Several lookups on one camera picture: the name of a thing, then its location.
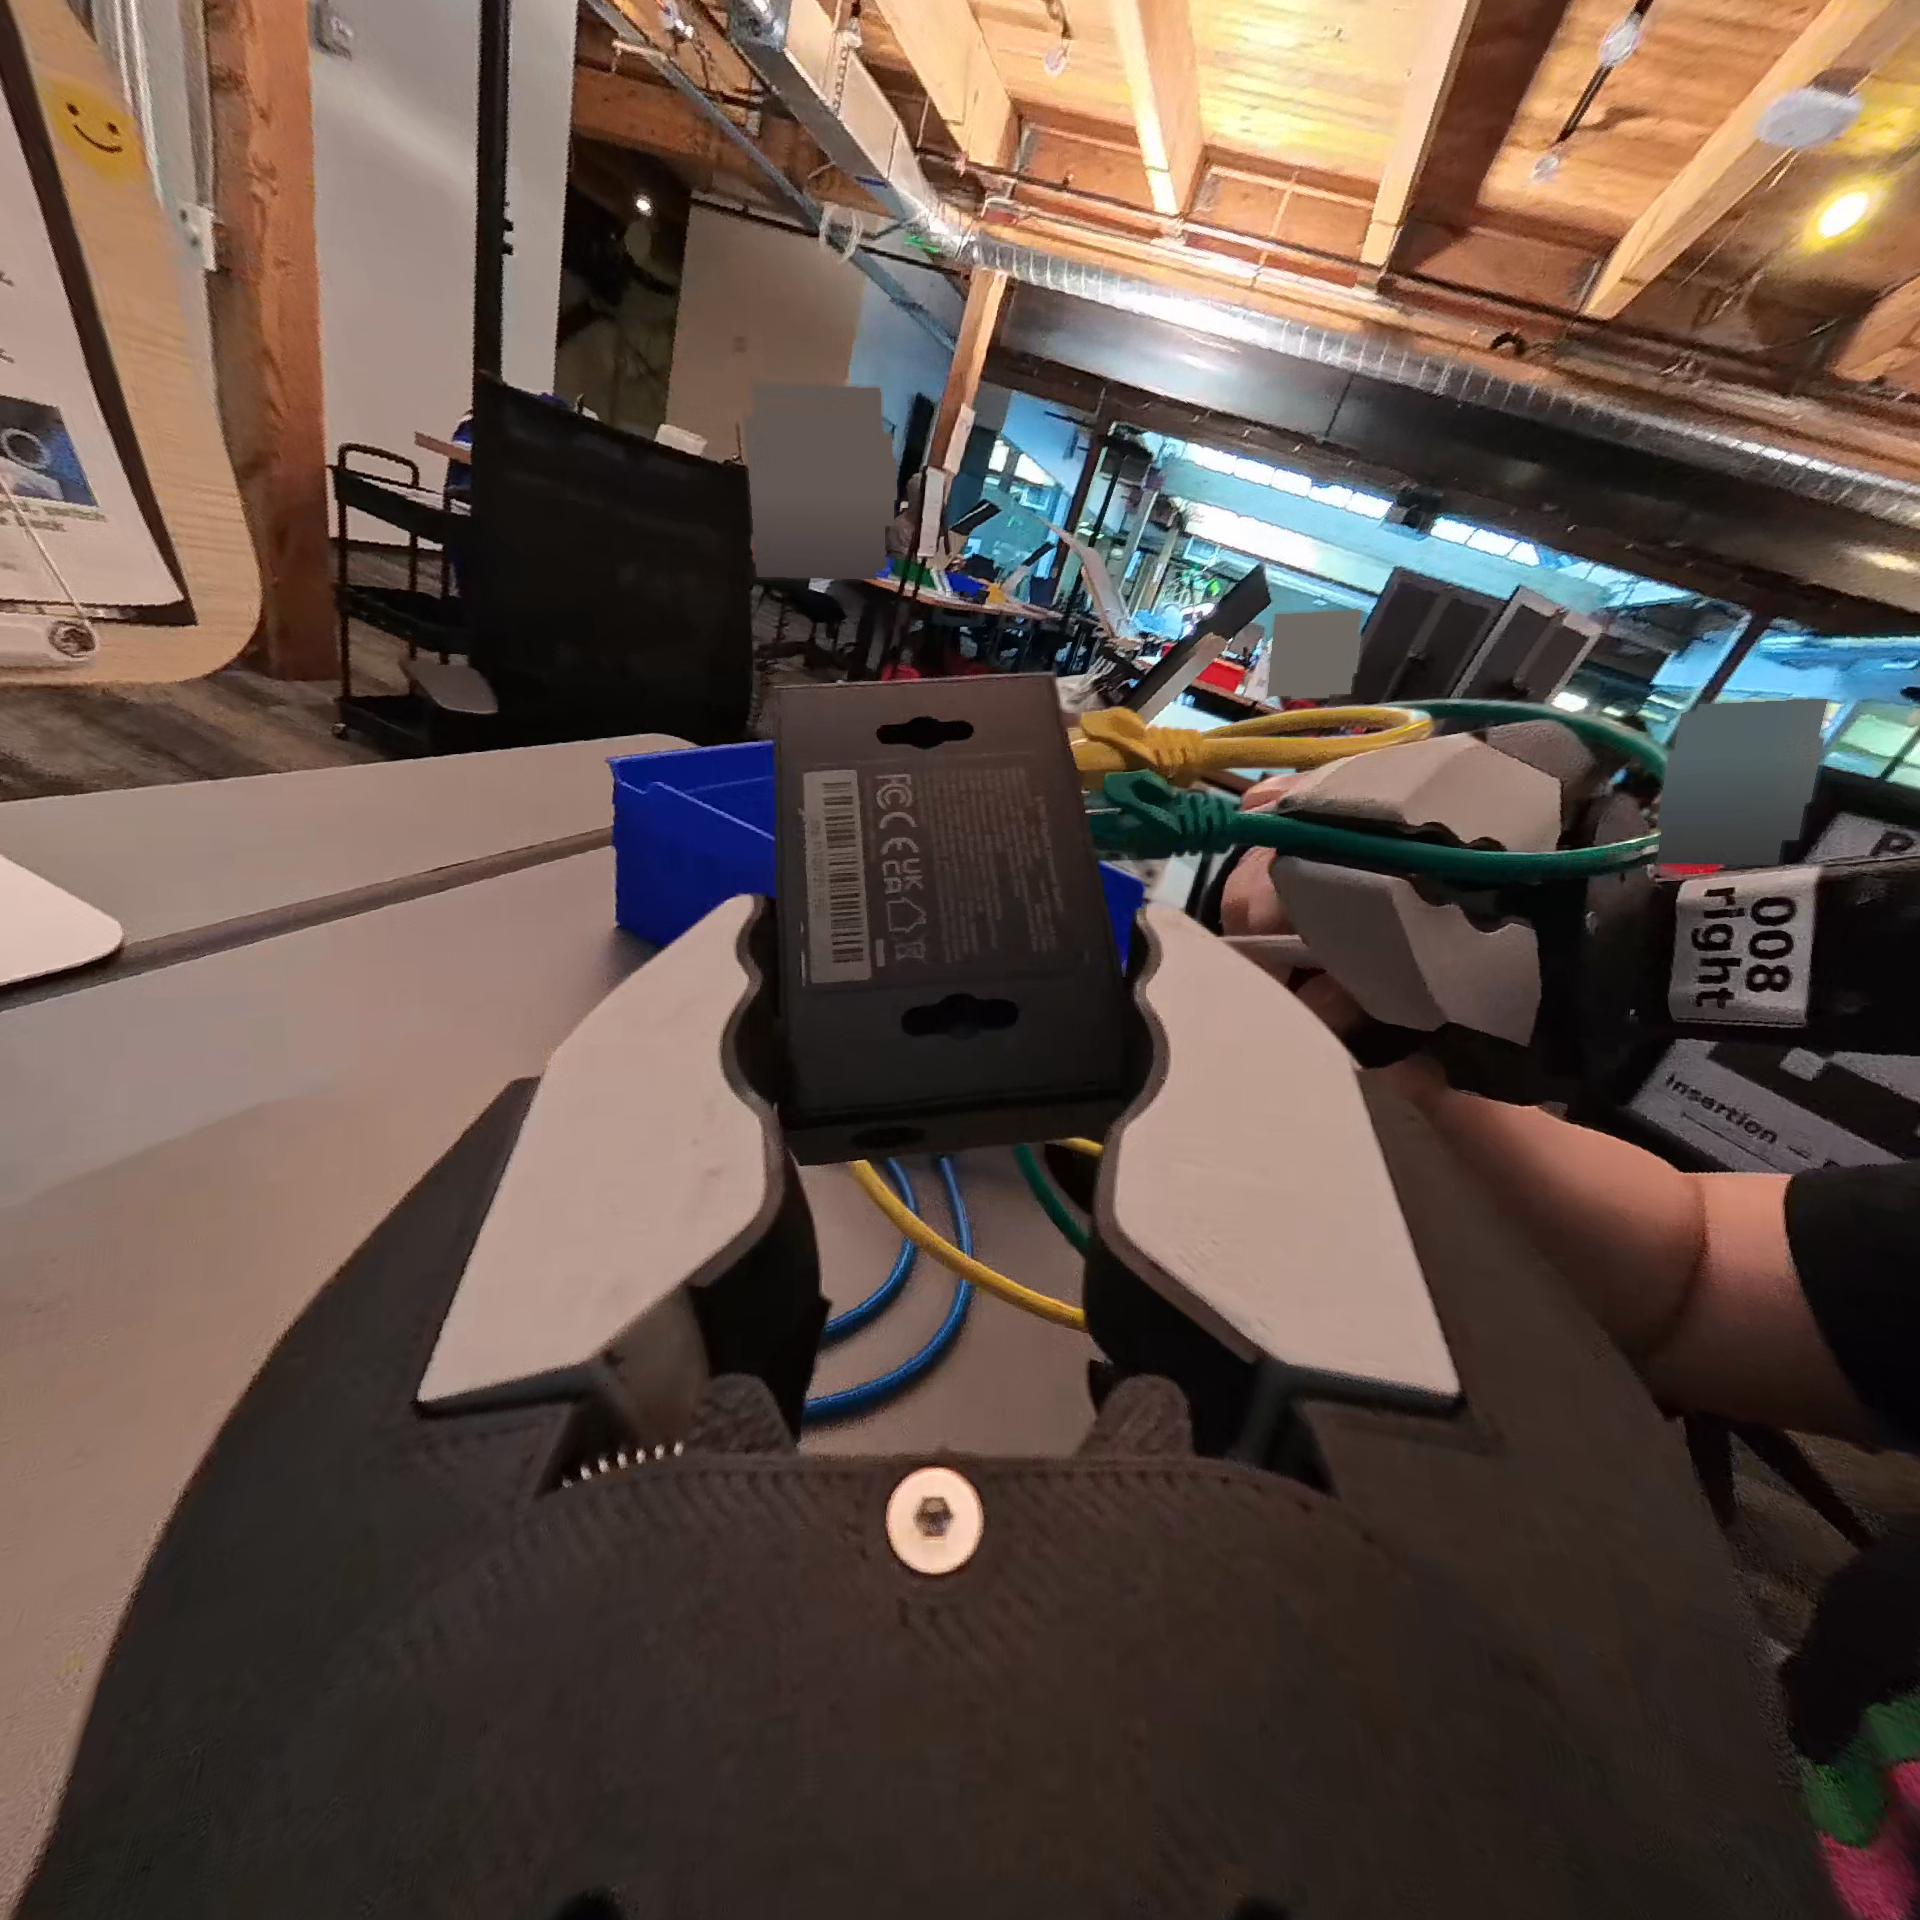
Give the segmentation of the black rolling cart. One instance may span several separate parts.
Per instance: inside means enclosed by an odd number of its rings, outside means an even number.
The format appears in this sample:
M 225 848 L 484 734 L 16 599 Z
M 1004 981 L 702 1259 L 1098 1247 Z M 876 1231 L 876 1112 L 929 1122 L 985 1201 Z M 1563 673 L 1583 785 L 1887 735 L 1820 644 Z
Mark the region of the black rolling cart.
M 328 477 L 334 514 L 338 696 L 332 732 L 384 756 L 462 756 L 490 749 L 500 703 L 469 658 L 459 584 L 468 465 L 432 485 L 415 457 L 341 442 Z M 397 687 L 356 665 L 354 635 L 397 648 Z

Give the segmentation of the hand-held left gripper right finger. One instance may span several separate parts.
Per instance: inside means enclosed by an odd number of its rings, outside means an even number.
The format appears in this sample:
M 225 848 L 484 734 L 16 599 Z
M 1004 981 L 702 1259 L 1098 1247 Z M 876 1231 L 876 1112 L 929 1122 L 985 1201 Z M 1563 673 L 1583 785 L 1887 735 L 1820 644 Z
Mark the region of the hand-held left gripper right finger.
M 1143 907 L 1133 951 L 1149 1058 L 1103 1138 L 1098 1247 L 1238 1361 L 1311 1396 L 1459 1403 L 1341 1041 L 1178 909 Z

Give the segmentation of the wooden post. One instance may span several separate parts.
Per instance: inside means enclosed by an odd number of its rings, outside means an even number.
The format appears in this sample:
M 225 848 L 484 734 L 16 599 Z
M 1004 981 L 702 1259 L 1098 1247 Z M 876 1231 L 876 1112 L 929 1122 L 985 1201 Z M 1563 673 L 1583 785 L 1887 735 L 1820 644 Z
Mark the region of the wooden post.
M 212 367 L 259 578 L 251 656 L 334 664 L 307 4 L 204 1 L 215 269 Z

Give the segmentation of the blue plastic bin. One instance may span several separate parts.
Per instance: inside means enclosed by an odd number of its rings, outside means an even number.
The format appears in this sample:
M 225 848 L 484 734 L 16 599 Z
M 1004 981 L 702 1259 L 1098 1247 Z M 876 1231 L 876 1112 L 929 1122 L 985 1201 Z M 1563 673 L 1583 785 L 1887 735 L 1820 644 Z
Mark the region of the blue plastic bin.
M 926 986 L 1072 968 L 1081 871 L 1063 742 L 993 748 L 921 714 L 781 788 L 770 739 L 627 756 L 614 776 L 615 920 L 666 948 L 723 900 L 773 898 L 779 848 L 811 986 Z

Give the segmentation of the black mesh panel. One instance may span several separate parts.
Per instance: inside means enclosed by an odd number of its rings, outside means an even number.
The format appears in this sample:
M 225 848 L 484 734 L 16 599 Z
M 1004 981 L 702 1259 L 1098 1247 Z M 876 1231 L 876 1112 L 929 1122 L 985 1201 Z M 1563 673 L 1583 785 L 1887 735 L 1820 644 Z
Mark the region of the black mesh panel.
M 458 576 L 468 660 L 517 746 L 723 746 L 754 701 L 748 469 L 496 378 L 474 389 Z

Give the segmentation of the black ethernet switch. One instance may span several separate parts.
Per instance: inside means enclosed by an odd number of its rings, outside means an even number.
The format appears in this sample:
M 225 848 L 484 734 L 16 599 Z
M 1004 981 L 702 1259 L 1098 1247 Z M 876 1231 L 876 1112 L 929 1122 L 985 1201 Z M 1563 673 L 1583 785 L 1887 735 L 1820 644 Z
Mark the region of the black ethernet switch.
M 1056 679 L 790 684 L 765 715 L 793 1157 L 1105 1131 L 1133 1002 Z

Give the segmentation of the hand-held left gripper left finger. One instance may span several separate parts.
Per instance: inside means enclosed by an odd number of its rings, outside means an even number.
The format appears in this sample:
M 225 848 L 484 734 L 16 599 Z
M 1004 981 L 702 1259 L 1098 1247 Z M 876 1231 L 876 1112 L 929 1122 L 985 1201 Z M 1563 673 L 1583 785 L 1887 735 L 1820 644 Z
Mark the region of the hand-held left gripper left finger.
M 796 1428 L 826 1325 L 799 1167 L 761 1092 L 771 904 L 731 896 L 547 1058 L 418 1381 L 433 1414 L 591 1398 L 685 1428 L 727 1376 Z

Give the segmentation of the person's patterned clothing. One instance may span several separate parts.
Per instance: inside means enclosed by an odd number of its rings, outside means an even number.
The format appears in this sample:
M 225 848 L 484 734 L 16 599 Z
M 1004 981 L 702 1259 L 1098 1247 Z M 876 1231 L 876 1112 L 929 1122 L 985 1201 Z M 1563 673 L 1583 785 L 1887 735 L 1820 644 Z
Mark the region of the person's patterned clothing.
M 1862 1550 L 1782 1666 L 1788 1734 L 1845 1915 L 1918 1913 L 1918 1537 Z

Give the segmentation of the black tilted display board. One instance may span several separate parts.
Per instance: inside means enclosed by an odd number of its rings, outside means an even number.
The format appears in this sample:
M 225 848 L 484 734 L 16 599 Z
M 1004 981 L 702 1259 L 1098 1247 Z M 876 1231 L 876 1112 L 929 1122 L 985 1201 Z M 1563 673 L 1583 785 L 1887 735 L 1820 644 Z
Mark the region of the black tilted display board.
M 1212 606 L 1212 610 L 1175 642 L 1161 660 L 1123 698 L 1121 705 L 1152 721 L 1161 709 L 1180 700 L 1198 676 L 1225 646 L 1252 626 L 1272 599 L 1268 571 L 1261 564 L 1249 568 Z

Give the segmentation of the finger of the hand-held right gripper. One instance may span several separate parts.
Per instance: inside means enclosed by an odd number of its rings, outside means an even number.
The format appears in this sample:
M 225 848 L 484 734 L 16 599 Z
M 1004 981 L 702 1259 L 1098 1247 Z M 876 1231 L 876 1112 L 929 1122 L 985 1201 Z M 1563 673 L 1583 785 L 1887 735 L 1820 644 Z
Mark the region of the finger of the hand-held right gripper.
M 1532 923 L 1475 923 L 1457 904 L 1422 898 L 1403 875 L 1295 856 L 1275 856 L 1269 874 L 1307 965 L 1332 976 L 1362 1014 L 1420 1034 L 1456 1025 L 1532 1041 L 1542 1006 Z
M 1449 732 L 1252 788 L 1253 811 L 1395 831 L 1478 852 L 1555 852 L 1570 818 L 1571 732 Z

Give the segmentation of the person's right forearm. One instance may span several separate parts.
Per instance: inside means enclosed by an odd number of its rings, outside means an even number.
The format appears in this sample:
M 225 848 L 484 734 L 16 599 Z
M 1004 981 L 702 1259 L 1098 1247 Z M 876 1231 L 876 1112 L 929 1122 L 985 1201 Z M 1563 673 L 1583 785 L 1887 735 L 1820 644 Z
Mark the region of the person's right forearm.
M 1625 1140 L 1452 1088 L 1401 1094 L 1677 1414 L 1915 1455 L 1918 1165 L 1688 1172 Z

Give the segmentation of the person's right hand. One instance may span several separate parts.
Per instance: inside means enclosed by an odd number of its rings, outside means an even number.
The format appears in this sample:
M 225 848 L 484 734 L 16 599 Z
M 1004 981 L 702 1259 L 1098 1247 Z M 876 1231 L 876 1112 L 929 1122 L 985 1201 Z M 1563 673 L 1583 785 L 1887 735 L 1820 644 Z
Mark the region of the person's right hand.
M 1244 943 L 1289 939 L 1293 935 L 1293 925 L 1273 880 L 1275 858 L 1277 854 L 1272 848 L 1253 846 L 1235 852 L 1222 869 L 1215 918 L 1225 939 Z M 1452 1092 L 1445 1070 L 1427 1047 L 1427 1031 L 1375 1020 L 1329 972 L 1283 964 L 1268 948 L 1249 954 L 1253 965 L 1277 980 L 1288 994 L 1314 1011 L 1348 1047 L 1356 1065 L 1371 1070 L 1379 1086 L 1401 1094 L 1420 1109 Z

